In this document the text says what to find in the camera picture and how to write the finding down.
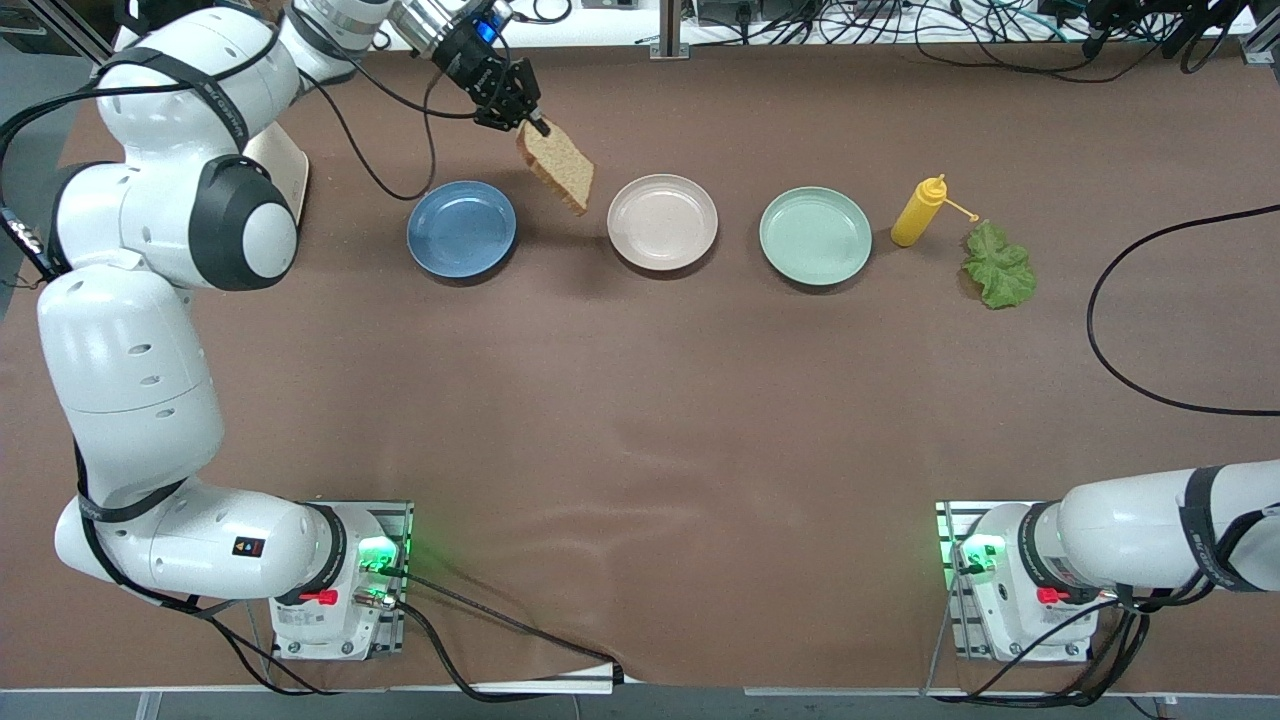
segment white plate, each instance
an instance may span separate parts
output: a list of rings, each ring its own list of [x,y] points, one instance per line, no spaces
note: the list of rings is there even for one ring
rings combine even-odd
[[[718,224],[712,196],[680,176],[643,177],[609,205],[613,247],[649,270],[675,270],[698,260],[716,241]]]

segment green plate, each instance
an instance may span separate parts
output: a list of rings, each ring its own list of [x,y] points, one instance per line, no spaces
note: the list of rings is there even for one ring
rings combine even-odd
[[[804,284],[835,284],[867,264],[872,225],[856,202],[835,190],[797,187],[765,208],[760,247],[783,275]]]

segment lettuce leaf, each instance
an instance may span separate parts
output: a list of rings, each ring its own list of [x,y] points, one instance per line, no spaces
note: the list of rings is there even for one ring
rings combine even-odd
[[[982,286],[987,307],[1014,307],[1036,295],[1036,273],[1027,249],[1010,243],[1002,228],[991,220],[978,223],[969,233],[968,246],[964,269]]]

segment gray floor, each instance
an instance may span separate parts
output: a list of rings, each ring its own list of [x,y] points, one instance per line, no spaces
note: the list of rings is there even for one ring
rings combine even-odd
[[[74,90],[84,82],[87,73],[88,63],[84,60],[22,55],[0,41],[0,118],[8,118],[31,102]],[[44,179],[56,167],[73,117],[73,109],[64,109],[40,120],[24,131],[9,151],[3,176],[5,195],[20,217],[26,217],[41,205]],[[19,261],[20,255],[17,250],[0,243],[0,278],[12,281]],[[0,287],[0,318],[4,316],[8,302],[8,288]],[[113,591],[104,588],[104,592]],[[46,717],[127,720],[134,717],[137,707],[137,693],[0,693],[0,720]],[[1217,715],[1233,720],[1280,717],[1280,701],[1268,700],[1184,698],[1178,707],[1178,717],[1208,719]],[[157,716],[161,720],[323,720],[326,717],[568,720],[575,717],[575,708],[568,697],[485,706],[457,693],[358,693],[333,698],[283,698],[265,692],[223,692],[165,693],[160,698]],[[746,697],[741,689],[648,685],[620,688],[609,697],[582,697],[581,716],[584,720],[1142,719],[1126,702],[1119,700],[1102,701],[1089,708],[1009,711],[948,706],[924,698],[758,698]]]

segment yellow mustard bottle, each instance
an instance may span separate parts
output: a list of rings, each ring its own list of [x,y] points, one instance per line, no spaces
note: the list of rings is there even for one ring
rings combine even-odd
[[[969,215],[970,223],[978,222],[978,215],[974,215],[969,210],[965,210],[947,199],[947,183],[943,178],[946,178],[946,176],[928,178],[915,186],[915,192],[913,192],[911,199],[906,201],[906,208],[902,208],[902,214],[899,215],[897,222],[893,223],[891,236],[896,245],[900,247],[910,247],[915,245],[915,241],[920,240],[920,236],[924,234],[924,229],[929,227],[929,223],[933,220],[933,215],[938,214],[938,208],[941,208],[943,202],[960,210],[965,215]]]

